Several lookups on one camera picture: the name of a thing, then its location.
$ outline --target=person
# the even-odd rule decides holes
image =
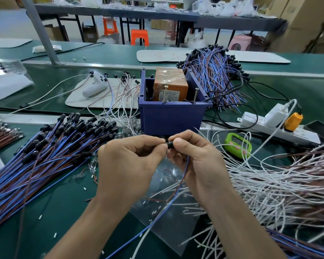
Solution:
[[[221,153],[208,140],[190,130],[168,140],[174,149],[148,135],[101,146],[96,196],[45,259],[98,258],[118,223],[147,192],[166,155],[182,171],[189,156],[186,184],[209,215],[228,258],[287,258],[235,191]]]

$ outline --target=white label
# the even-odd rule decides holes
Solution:
[[[177,102],[177,101],[179,101],[179,95],[180,95],[179,91],[167,90],[165,100],[166,101],[171,101],[171,102]],[[163,101],[163,97],[164,97],[164,90],[160,91],[159,100]]]

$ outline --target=right hand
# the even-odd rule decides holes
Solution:
[[[182,171],[189,156],[186,185],[204,209],[218,190],[233,188],[222,154],[207,139],[187,130],[168,141],[173,141],[174,149],[168,150],[167,157]]]

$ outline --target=white power strip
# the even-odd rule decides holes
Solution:
[[[244,112],[242,118],[238,118],[237,121],[240,123],[240,127],[244,128],[253,125],[256,120],[257,116],[254,113]],[[258,116],[258,122],[251,129],[271,135],[276,128],[267,127],[264,123],[265,118]],[[274,136],[303,146],[320,144],[319,136],[316,133],[301,128],[297,128],[294,132],[279,129]]]

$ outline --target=white mat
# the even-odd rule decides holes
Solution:
[[[141,81],[140,79],[133,79],[132,82],[130,83],[130,87],[134,87],[137,84],[135,83],[135,80],[138,80],[139,82]],[[119,87],[119,80],[116,78],[108,78],[108,81],[112,87],[113,93],[114,93],[114,103],[117,101],[117,91],[118,91],[118,87]],[[88,107],[89,108],[109,108],[111,106],[112,103],[112,93],[110,91],[110,88],[108,87],[106,90],[92,96],[90,99],[89,98],[85,98],[82,95],[82,92],[84,90],[86,90],[88,87],[90,87],[92,85],[92,80],[87,80],[82,86],[81,84],[84,82],[84,80],[82,80],[81,82],[79,82],[75,88],[79,87],[79,89],[73,91],[69,97],[66,99],[65,104],[68,106],[72,106],[72,107],[79,107],[79,108],[85,108]],[[139,93],[140,93],[140,87],[136,88],[133,90],[133,94],[135,94],[134,98],[133,98],[133,109],[137,109],[138,108],[138,97],[139,97]],[[120,103],[117,103],[113,106],[113,108],[118,108]],[[121,106],[125,107],[125,108],[131,108],[131,101],[125,101],[124,105]]]
[[[186,59],[186,53],[192,50],[139,50],[137,60],[140,62],[180,62]],[[259,63],[290,63],[274,53],[251,52],[251,51],[228,51],[228,55],[235,55],[240,62],[259,62]]]
[[[0,38],[0,48],[14,48],[31,41],[32,39]]]

